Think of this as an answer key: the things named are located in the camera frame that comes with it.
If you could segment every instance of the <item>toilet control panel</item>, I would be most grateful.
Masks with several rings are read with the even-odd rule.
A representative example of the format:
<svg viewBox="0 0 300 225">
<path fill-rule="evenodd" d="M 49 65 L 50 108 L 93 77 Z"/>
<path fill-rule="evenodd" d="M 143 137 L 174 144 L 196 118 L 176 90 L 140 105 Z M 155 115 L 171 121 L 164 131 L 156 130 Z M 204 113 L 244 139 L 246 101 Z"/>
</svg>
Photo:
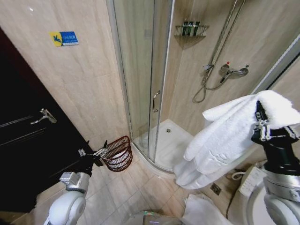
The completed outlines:
<svg viewBox="0 0 300 225">
<path fill-rule="evenodd" d="M 263 181 L 265 176 L 267 176 L 267 174 L 263 170 L 254 166 L 244 182 L 241 184 L 239 192 L 241 192 L 244 196 L 249 197 L 254 188 Z"/>
</svg>

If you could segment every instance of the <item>wicker basket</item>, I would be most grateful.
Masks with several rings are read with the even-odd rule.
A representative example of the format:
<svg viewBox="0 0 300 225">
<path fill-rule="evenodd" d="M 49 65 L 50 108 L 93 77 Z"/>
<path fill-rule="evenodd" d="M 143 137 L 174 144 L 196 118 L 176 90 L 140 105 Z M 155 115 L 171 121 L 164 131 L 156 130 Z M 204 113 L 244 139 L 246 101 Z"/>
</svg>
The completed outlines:
<svg viewBox="0 0 300 225">
<path fill-rule="evenodd" d="M 108 153 L 102 157 L 104 163 L 114 172 L 120 172 L 129 167 L 132 161 L 130 139 L 123 136 L 107 145 Z"/>
</svg>

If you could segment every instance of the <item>toiletry bottle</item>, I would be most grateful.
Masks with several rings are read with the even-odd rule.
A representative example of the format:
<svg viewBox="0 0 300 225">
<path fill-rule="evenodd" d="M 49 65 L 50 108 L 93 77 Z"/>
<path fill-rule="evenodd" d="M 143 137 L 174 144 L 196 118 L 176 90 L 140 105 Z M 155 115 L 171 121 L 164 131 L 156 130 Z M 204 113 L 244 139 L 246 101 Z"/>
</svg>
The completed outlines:
<svg viewBox="0 0 300 225">
<path fill-rule="evenodd" d="M 192 31 L 192 27 L 193 27 L 194 22 L 190 21 L 188 24 L 188 28 L 187 28 L 187 35 L 190 36 L 191 35 L 191 31 Z"/>
<path fill-rule="evenodd" d="M 195 23 L 195 28 L 194 28 L 194 36 L 196 36 L 196 34 L 197 34 L 197 31 L 198 31 L 198 27 L 199 27 L 199 25 L 200 25 L 200 21 L 197 21 L 196 23 Z"/>
<path fill-rule="evenodd" d="M 183 23 L 183 27 L 182 27 L 182 35 L 185 36 L 186 32 L 187 32 L 187 27 L 188 27 L 188 21 L 185 21 Z"/>
</svg>

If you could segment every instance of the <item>glass shower door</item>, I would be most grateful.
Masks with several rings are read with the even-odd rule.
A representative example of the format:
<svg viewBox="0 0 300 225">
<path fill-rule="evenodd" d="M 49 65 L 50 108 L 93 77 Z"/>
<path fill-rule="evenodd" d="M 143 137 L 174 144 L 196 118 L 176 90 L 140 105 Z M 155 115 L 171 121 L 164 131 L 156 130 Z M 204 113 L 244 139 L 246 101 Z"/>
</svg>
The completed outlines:
<svg viewBox="0 0 300 225">
<path fill-rule="evenodd" d="M 148 157 L 155 162 L 165 77 L 172 0 L 154 1 L 151 108 Z"/>
<path fill-rule="evenodd" d="M 154 0 L 113 1 L 132 141 L 148 156 Z"/>
<path fill-rule="evenodd" d="M 172 0 L 112 1 L 132 141 L 154 162 Z"/>
</svg>

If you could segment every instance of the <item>towel on floor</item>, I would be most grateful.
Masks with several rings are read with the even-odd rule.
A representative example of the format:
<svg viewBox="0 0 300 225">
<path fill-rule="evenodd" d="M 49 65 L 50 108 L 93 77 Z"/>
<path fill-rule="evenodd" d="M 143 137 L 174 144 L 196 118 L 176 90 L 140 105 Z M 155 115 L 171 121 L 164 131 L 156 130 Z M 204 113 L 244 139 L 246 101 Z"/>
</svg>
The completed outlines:
<svg viewBox="0 0 300 225">
<path fill-rule="evenodd" d="M 270 128 L 300 123 L 292 103 L 271 90 L 240 97 L 203 112 L 212 122 L 188 145 L 184 160 L 174 167 L 176 182 L 187 189 L 201 188 L 235 168 L 252 152 L 251 136 L 256 123 L 256 102 L 260 101 Z"/>
<path fill-rule="evenodd" d="M 232 225 L 204 194 L 188 196 L 181 220 L 189 225 Z"/>
</svg>

